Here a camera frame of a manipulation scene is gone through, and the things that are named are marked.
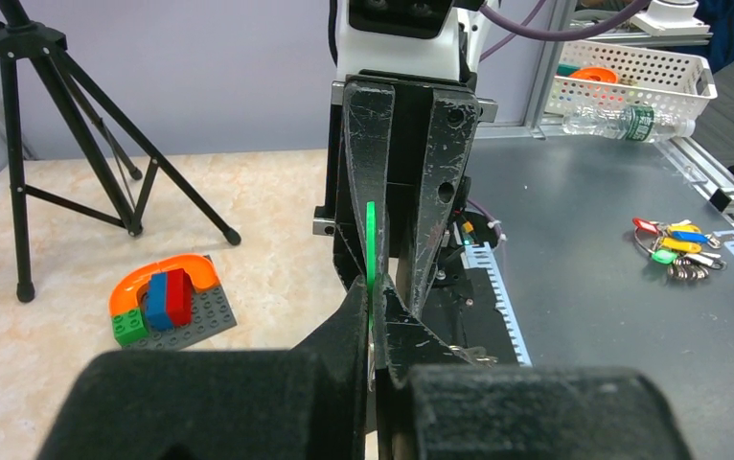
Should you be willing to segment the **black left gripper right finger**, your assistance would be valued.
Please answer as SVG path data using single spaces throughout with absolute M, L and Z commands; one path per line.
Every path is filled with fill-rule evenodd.
M 624 367 L 470 363 L 374 282 L 382 459 L 688 459 L 659 388 Z

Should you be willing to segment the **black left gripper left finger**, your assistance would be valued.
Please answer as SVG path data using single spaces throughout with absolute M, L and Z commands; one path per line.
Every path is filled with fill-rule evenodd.
M 80 373 L 42 459 L 360 459 L 368 290 L 288 350 L 116 351 Z

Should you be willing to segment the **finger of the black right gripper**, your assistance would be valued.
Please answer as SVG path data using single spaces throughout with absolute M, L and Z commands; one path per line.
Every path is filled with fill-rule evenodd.
M 346 83 L 342 105 L 341 282 L 349 289 L 365 273 L 366 205 L 376 209 L 376 265 L 388 268 L 387 175 L 395 90 L 378 80 Z
M 399 260 L 399 294 L 420 318 L 434 264 L 465 172 L 479 102 L 465 88 L 435 87 L 427 112 L 421 165 L 412 173 L 412 206 Z

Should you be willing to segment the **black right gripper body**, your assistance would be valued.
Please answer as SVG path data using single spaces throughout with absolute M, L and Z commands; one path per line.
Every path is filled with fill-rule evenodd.
M 461 84 L 365 75 L 357 75 L 344 82 L 334 84 L 325 202 L 323 205 L 317 207 L 314 212 L 314 231 L 319 235 L 333 237 L 333 266 L 340 280 L 341 254 L 343 252 L 341 248 L 341 171 L 344 163 L 342 159 L 342 105 L 344 87 L 346 83 L 354 79 L 383 81 L 392 85 L 395 90 L 388 160 L 386 206 L 389 217 L 388 230 L 390 238 L 388 263 L 392 258 L 398 261 L 395 286 L 399 293 L 399 260 L 401 258 L 404 232 L 407 228 L 412 206 L 412 173 L 421 165 L 421 149 L 423 147 L 424 130 L 427 125 L 425 119 L 429 105 L 431 104 L 431 90 L 435 87 L 456 87 L 458 89 L 468 89 L 473 94 L 474 91 Z M 479 102 L 477 129 L 480 123 L 494 118 L 496 104 L 492 100 L 480 99 L 478 97 L 476 99 Z M 465 173 L 463 173 L 455 195 L 452 211 L 456 204 L 456 199 L 464 193 L 465 183 Z

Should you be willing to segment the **green key tag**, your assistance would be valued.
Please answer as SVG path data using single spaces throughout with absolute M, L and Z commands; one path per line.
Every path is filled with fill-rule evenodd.
M 368 327 L 374 326 L 373 292 L 377 277 L 377 214 L 376 203 L 368 201 L 365 209 L 365 269 L 368 296 Z

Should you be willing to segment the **grey lego baseplate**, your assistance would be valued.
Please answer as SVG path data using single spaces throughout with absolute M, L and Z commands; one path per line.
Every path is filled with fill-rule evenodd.
M 197 254 L 132 271 L 108 310 L 116 342 L 132 350 L 181 350 L 237 325 L 213 262 Z

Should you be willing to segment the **white perforated basket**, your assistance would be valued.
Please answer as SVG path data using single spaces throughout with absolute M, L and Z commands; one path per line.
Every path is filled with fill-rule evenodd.
M 580 40 L 563 45 L 560 63 L 608 69 L 616 81 L 556 76 L 544 108 L 552 115 L 563 116 L 581 106 L 614 110 L 646 105 L 695 120 L 718 97 L 703 57 Z

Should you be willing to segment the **red lego brick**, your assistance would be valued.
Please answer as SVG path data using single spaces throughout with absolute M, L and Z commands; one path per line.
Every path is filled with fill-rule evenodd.
M 187 326 L 192 321 L 193 283 L 190 275 L 178 268 L 168 271 L 167 312 L 174 328 Z

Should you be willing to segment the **blue lego brick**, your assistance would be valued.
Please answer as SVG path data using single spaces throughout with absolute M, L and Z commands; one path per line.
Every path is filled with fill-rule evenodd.
M 149 280 L 145 317 L 149 326 L 156 331 L 173 328 L 167 312 L 168 277 L 164 272 L 153 274 Z

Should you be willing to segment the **plastic water bottle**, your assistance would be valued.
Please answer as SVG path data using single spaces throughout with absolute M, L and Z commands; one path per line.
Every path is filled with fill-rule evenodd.
M 656 111 L 644 105 L 628 105 L 621 109 L 583 106 L 562 119 L 562 131 L 567 135 L 598 136 L 638 143 L 690 137 L 695 130 L 695 120 Z

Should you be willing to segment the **green lego brick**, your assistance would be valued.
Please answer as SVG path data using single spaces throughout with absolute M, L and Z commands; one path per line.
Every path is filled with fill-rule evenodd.
M 140 308 L 134 308 L 111 318 L 116 342 L 126 347 L 149 336 L 149 328 Z

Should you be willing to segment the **spare bunch of key tags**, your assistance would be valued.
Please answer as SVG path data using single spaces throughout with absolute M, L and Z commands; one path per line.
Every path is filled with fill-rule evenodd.
M 714 233 L 704 233 L 691 220 L 669 223 L 633 218 L 631 222 L 637 250 L 662 265 L 672 281 L 703 281 L 712 272 L 727 269 L 727 261 L 719 253 L 723 240 Z

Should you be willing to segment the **black tripod stand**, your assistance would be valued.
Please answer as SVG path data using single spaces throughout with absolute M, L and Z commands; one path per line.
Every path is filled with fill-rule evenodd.
M 16 298 L 35 298 L 27 199 L 122 228 L 143 232 L 143 216 L 156 175 L 164 173 L 232 245 L 241 235 L 213 209 L 165 155 L 133 124 L 69 55 L 66 35 L 32 20 L 18 1 L 0 1 L 0 79 L 7 140 L 12 229 L 16 258 Z M 27 184 L 17 63 L 27 60 L 96 175 L 115 213 L 109 215 Z

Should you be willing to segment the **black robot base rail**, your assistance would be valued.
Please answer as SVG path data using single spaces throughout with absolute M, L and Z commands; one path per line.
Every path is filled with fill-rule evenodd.
M 533 365 L 497 260 L 507 242 L 499 219 L 466 193 L 458 197 L 423 310 L 423 323 L 479 366 Z

